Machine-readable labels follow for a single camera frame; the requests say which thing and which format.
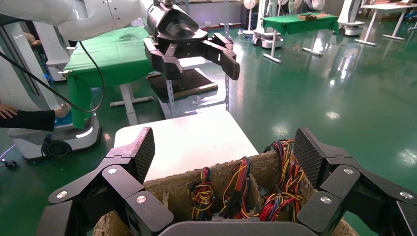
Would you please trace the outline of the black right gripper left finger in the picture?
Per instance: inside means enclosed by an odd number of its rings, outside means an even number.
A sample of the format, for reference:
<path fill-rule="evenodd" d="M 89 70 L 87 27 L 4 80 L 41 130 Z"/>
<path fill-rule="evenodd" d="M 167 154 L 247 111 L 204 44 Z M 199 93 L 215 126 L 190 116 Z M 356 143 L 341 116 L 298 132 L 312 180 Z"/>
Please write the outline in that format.
<path fill-rule="evenodd" d="M 144 187 L 154 155 L 153 130 L 145 127 L 132 143 L 111 149 L 96 169 L 54 191 L 36 235 L 84 236 L 112 211 L 133 235 L 159 235 L 174 216 Z"/>

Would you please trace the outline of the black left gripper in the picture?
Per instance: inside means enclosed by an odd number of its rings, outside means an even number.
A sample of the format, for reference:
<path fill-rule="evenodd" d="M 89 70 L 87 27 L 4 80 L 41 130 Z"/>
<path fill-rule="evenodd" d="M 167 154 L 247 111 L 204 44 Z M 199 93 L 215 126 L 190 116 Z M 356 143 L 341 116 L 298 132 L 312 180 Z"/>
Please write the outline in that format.
<path fill-rule="evenodd" d="M 153 40 L 143 40 L 152 66 L 167 80 L 183 80 L 179 59 L 202 57 L 219 66 L 232 80 L 238 80 L 240 64 L 233 43 L 220 33 L 208 33 L 177 5 L 158 3 L 148 13 L 148 28 Z"/>

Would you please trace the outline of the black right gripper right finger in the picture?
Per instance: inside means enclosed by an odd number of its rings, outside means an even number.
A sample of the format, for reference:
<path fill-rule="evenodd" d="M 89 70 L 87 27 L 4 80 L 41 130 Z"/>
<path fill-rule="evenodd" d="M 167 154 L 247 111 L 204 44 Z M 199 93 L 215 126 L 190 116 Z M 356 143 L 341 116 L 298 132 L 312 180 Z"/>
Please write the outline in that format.
<path fill-rule="evenodd" d="M 297 218 L 317 235 L 330 235 L 346 212 L 380 236 L 416 235 L 416 193 L 366 170 L 305 127 L 296 131 L 293 153 L 315 189 Z"/>

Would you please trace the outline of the person bare hand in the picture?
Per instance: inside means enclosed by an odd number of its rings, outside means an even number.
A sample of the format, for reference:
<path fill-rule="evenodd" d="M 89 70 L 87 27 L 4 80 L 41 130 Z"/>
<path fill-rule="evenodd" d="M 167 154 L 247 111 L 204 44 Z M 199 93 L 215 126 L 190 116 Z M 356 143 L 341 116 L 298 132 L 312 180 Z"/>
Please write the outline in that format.
<path fill-rule="evenodd" d="M 6 104 L 0 104 L 0 117 L 3 119 L 13 118 L 18 115 L 18 111 Z"/>
<path fill-rule="evenodd" d="M 71 111 L 71 106 L 68 103 L 61 104 L 58 108 L 54 109 L 56 118 L 64 118 Z"/>

